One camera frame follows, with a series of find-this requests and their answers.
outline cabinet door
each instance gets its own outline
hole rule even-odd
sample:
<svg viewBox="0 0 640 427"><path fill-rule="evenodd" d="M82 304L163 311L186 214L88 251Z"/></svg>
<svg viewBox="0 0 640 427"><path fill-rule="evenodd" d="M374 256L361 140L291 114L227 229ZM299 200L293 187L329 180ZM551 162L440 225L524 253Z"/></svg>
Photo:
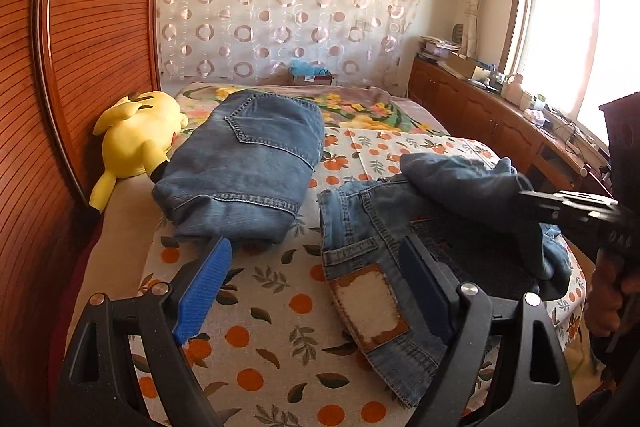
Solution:
<svg viewBox="0 0 640 427"><path fill-rule="evenodd" d="M465 105L465 93L459 80L434 80L436 82L435 100L429 111L453 135L460 135L460 118Z"/></svg>
<svg viewBox="0 0 640 427"><path fill-rule="evenodd" d="M434 105L437 84L431 75L422 68L414 70L409 79L409 98L418 102L422 107L431 111Z"/></svg>
<svg viewBox="0 0 640 427"><path fill-rule="evenodd" d="M498 125L497 111L486 103L471 95L465 103L460 120L461 138L468 138L482 142L487 147L494 148L493 137Z"/></svg>
<svg viewBox="0 0 640 427"><path fill-rule="evenodd" d="M542 139L525 121L508 115L498 124L491 148L500 156L508 156L519 172L527 172Z"/></svg>

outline bed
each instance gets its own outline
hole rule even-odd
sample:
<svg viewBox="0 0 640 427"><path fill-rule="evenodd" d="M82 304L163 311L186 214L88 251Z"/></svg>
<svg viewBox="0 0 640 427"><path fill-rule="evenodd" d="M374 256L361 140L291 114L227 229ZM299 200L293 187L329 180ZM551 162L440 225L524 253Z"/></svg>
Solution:
<svg viewBox="0 0 640 427"><path fill-rule="evenodd" d="M238 89L242 87L194 83L181 90L176 99L189 124L174 150ZM347 180L396 174L406 153L464 155L487 166L498 158L479 142L448 136L414 102L381 90L258 89L314 100L326 126L324 154L286 240L266 251L245 245L234 252L232 269L201 333L183 346L187 361L228 427L404 425L412 410L373 372L333 307L319 257L316 194ZM159 280L170 280L196 255L189 243L176 243L173 225L153 204L150 188L143 176L118 183L88 260L69 334L95 291L111 298L139 295ZM577 334L586 289L584 275L567 250L572 263L569 291L545 304L563 348ZM131 340L131 348L148 410L156 421L166 422L139 337ZM487 355L468 411L484 402L496 356L497 348Z"/></svg>

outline back pocket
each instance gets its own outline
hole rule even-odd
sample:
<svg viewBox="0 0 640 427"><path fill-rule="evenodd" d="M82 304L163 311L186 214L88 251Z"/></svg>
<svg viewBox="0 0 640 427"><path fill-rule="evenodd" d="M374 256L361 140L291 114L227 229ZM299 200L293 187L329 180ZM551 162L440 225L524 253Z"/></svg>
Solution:
<svg viewBox="0 0 640 427"><path fill-rule="evenodd" d="M286 151L312 169L320 161L324 127L314 103L274 93L255 93L225 120L242 143Z"/></svg>

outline cardboard box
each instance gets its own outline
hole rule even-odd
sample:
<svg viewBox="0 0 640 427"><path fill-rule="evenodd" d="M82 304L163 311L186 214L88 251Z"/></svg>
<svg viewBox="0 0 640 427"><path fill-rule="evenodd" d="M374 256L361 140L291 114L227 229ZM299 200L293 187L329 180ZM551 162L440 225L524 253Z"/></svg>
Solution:
<svg viewBox="0 0 640 427"><path fill-rule="evenodd" d="M465 78L471 78L472 76L474 76L474 71L476 70L476 66L478 65L478 63L472 58L461 58L454 53L449 54L449 57L447 57L445 64L447 65L447 67L458 72Z"/></svg>
<svg viewBox="0 0 640 427"><path fill-rule="evenodd" d="M331 86L333 76L324 74L297 74L293 77L294 86Z"/></svg>

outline hand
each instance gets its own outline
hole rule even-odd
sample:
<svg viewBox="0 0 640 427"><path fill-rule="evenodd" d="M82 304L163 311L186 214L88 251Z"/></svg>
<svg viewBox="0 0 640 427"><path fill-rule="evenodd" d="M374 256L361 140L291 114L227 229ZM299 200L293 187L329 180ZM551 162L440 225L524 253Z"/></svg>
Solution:
<svg viewBox="0 0 640 427"><path fill-rule="evenodd" d="M616 285L622 263L617 263L609 255L599 255L595 272L591 279L591 288L587 295L587 306L584 320L589 331L596 337L608 337L620 328L620 316L623 299L626 295L640 293L640 269L627 275ZM626 324L623 333L630 330L640 321L638 307L632 313L632 320Z"/></svg>

